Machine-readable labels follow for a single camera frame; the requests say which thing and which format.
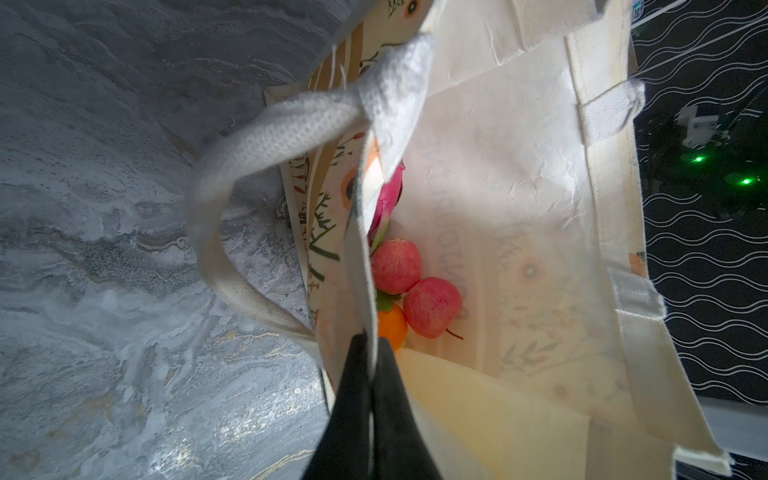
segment fabric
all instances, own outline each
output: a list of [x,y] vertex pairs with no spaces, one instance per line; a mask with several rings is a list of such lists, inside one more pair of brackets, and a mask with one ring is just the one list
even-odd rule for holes
[[604,0],[473,0],[447,2],[435,30],[439,46],[429,95],[461,84],[594,22]]
[[[526,10],[531,28],[550,32],[524,36],[541,40],[535,51],[425,100],[439,25],[430,2],[380,2],[306,83],[341,91],[283,99],[200,166],[188,215],[201,273],[227,302],[313,348],[215,234],[235,179],[295,156],[283,172],[300,209],[296,243],[319,355],[338,385],[349,339],[377,330],[366,211],[402,155],[389,235],[414,241],[424,275],[464,299],[451,328],[465,340],[411,332],[397,355],[442,472],[670,478],[673,457],[725,472],[637,262],[629,120],[641,95],[626,82],[627,4],[566,41],[567,28],[548,29],[573,25],[556,5]],[[584,12],[577,24],[602,10]]]
[[622,131],[643,110],[645,85],[630,79],[579,107],[584,144],[596,144]]

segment black wavy pattern surface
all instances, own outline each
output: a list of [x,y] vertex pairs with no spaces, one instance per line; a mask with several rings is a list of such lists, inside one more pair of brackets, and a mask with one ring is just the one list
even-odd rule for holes
[[[644,16],[670,3],[646,1]],[[636,30],[634,48],[647,99],[635,121],[641,170],[652,117],[691,105],[762,114],[743,107],[768,81],[768,2],[689,0]],[[668,184],[644,212],[650,277],[696,394],[768,406],[768,214],[720,219],[700,195]],[[768,464],[736,460],[734,478],[768,478]]]

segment pink dragon fruit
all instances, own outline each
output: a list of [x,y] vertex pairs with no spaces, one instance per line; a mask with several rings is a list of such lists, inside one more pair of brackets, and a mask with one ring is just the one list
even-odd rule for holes
[[389,218],[392,216],[392,211],[402,195],[402,171],[405,169],[406,167],[401,162],[397,166],[395,174],[392,175],[392,179],[389,183],[384,184],[379,194],[376,212],[373,214],[373,222],[371,223],[370,230],[368,230],[368,243],[371,246],[371,252],[376,250],[382,240],[384,240],[384,233],[386,233],[386,229],[389,226]]

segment gray marble surface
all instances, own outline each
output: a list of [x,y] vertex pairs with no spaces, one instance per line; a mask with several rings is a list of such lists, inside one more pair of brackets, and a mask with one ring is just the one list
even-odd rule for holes
[[[199,152],[301,78],[354,0],[0,0],[0,478],[299,478],[313,361],[200,280]],[[276,169],[226,247],[306,318]]]

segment bag strap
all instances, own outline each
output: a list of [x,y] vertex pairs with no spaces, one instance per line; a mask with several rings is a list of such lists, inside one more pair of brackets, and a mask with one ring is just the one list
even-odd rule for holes
[[317,361],[314,332],[237,271],[224,251],[218,228],[236,180],[331,141],[362,115],[354,88],[301,94],[273,105],[204,155],[187,192],[187,234],[205,283],[238,313],[285,334]]
[[566,43],[632,402],[647,433],[679,445],[676,459],[730,475],[728,454],[713,440],[664,325],[664,301],[651,281],[632,273],[631,254],[645,250],[645,235],[637,148],[634,132],[625,127],[642,109],[644,95],[639,82],[627,80],[626,6],[608,4],[606,15],[620,22],[589,25]]
[[[232,264],[218,234],[221,214],[236,180],[299,157],[339,137],[365,118],[379,138],[382,178],[372,188],[380,190],[392,176],[426,98],[433,50],[433,36],[419,34],[382,58],[358,84],[330,92],[300,94],[266,108],[253,123],[208,151],[194,172],[187,192],[187,235],[197,255],[200,276],[238,313],[275,333],[285,334],[318,362],[314,332],[253,288]],[[378,191],[371,193],[378,197]],[[358,230],[350,229],[347,234],[359,236]],[[347,270],[365,267],[348,265]],[[376,310],[372,301],[368,303],[371,304],[363,309],[366,314],[360,322],[366,331],[372,332],[377,327]]]

